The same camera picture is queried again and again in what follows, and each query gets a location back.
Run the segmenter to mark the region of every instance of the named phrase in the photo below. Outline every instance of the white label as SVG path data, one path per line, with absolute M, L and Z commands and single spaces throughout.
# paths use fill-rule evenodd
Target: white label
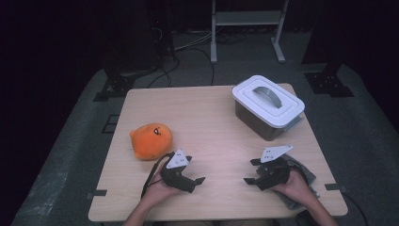
M 261 162 L 265 163 L 273 161 L 276 158 L 285 154 L 286 152 L 290 151 L 291 149 L 293 149 L 293 145 L 265 148 L 263 150 Z
M 174 169 L 174 168 L 178 168 L 178 167 L 183 167 L 183 166 L 187 166 L 189 163 L 189 161 L 187 160 L 187 158 L 185 157 L 184 152 L 179 149 L 172 157 L 172 159 L 170 159 L 167 168 L 168 169 Z

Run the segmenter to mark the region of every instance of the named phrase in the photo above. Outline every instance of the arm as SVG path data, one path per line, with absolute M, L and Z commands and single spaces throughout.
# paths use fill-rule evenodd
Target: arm
M 168 197 L 179 193 L 179 191 L 180 190 L 177 188 L 167 186 L 162 181 L 159 172 L 155 173 L 149 187 L 147 188 L 146 194 L 138 203 L 138 205 L 130 214 L 130 216 L 123 223 L 123 225 L 126 226 L 142 225 L 144 223 L 146 216 L 150 213 L 150 211 L 156 204 L 161 203 L 164 200 L 166 200 Z
M 323 226 L 338 225 L 324 205 L 311 193 L 305 180 L 297 170 L 291 170 L 290 178 L 285 185 L 277 185 L 274 186 L 273 189 L 283 193 L 290 199 L 303 204 L 318 224 Z

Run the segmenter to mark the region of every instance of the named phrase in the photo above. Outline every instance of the orange plush toy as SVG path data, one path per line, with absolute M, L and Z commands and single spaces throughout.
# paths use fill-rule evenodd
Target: orange plush toy
M 161 123 L 143 125 L 130 132 L 136 158 L 153 160 L 161 157 L 172 146 L 172 132 Z

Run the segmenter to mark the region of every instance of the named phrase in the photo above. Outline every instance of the table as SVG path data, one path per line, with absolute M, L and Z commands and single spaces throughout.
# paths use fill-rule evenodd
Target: table
M 284 0 L 281 10 L 270 11 L 216 11 L 215 0 L 212 2 L 212 40 L 211 62 L 217 63 L 216 27 L 219 25 L 264 25 L 276 24 L 276 36 L 271 38 L 279 63 L 285 62 L 284 54 L 279 47 L 279 37 L 284 25 L 289 0 Z
M 283 88 L 294 92 L 288 84 Z M 155 206 L 147 220 L 191 220 L 234 218 L 292 218 L 303 209 L 289 210 L 278 196 L 248 186 L 243 178 L 257 178 L 259 158 L 265 146 L 291 144 L 290 156 L 303 163 L 317 179 L 312 185 L 321 203 L 333 216 L 347 213 L 317 140 L 305 116 L 289 132 L 265 141 L 234 113 L 232 86 L 165 89 L 132 89 L 126 96 L 88 217 L 92 221 L 126 220 L 140 200 L 141 189 L 155 161 L 134 157 L 129 132 L 141 125 L 162 122 L 174 136 L 172 151 L 179 148 L 193 156 L 183 175 L 206 177 L 193 193 L 182 194 Z

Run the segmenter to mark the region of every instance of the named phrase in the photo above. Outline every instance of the floor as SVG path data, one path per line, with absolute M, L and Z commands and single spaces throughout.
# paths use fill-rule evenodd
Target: floor
M 174 34 L 175 47 L 205 34 Z M 166 57 L 159 70 L 136 80 L 134 89 L 235 85 L 254 74 L 275 83 L 290 83 L 305 103 L 305 113 L 337 183 L 345 186 L 369 225 L 395 225 L 399 215 L 399 135 L 363 86 L 358 74 L 343 65 L 338 76 L 354 97 L 314 94 L 305 73 L 325 65 L 302 65 L 311 32 L 283 32 L 280 45 L 286 62 L 278 63 L 273 33 L 235 34 L 220 38 L 218 62 L 209 60 L 209 40 Z M 112 134 L 102 133 L 110 115 L 118 115 L 123 98 L 93 102 L 106 81 L 103 70 L 93 74 L 74 107 L 36 183 L 12 225 L 100 225 L 88 219 Z M 345 198 L 349 211 L 341 225 L 365 225 L 357 206 Z M 281 225 L 295 225 L 279 219 Z M 121 225 L 105 222 L 104 225 Z

